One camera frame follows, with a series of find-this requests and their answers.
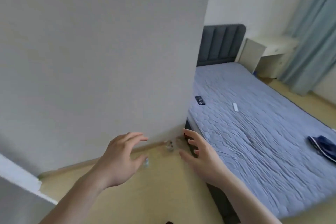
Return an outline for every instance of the quilted mattress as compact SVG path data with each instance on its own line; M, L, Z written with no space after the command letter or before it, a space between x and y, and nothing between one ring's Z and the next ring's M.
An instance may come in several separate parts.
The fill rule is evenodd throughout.
M336 164L305 139L336 142L331 128L238 63L197 67L193 88L205 105L193 98L191 127L275 216L294 216L336 193Z

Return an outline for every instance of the headboard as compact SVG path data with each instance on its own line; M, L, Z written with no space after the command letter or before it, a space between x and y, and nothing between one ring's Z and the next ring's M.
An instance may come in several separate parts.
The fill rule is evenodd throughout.
M204 26L196 66L234 62L245 32L242 24Z

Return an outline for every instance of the drawer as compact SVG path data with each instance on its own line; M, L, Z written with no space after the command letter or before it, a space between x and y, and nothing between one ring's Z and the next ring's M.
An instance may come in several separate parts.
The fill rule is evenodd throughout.
M295 50L294 46L291 45L286 45L286 46L269 46L265 49L264 53L262 56L272 56L272 55L278 55L278 54L286 54L286 53L291 53Z

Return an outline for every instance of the left hand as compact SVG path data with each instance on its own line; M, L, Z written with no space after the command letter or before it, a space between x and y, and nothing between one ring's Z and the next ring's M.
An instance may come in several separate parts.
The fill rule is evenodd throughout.
M146 160L146 155L141 155L132 160L131 151L135 145L148 138L141 132L132 132L117 136L113 139L103 156L86 174L101 189L118 186L126 182Z

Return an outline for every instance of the curtain fold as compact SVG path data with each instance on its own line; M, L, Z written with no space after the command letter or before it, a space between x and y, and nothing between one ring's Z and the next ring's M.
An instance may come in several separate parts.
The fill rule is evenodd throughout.
M336 64L336 0L303 0L286 34L300 42L279 80L304 95Z

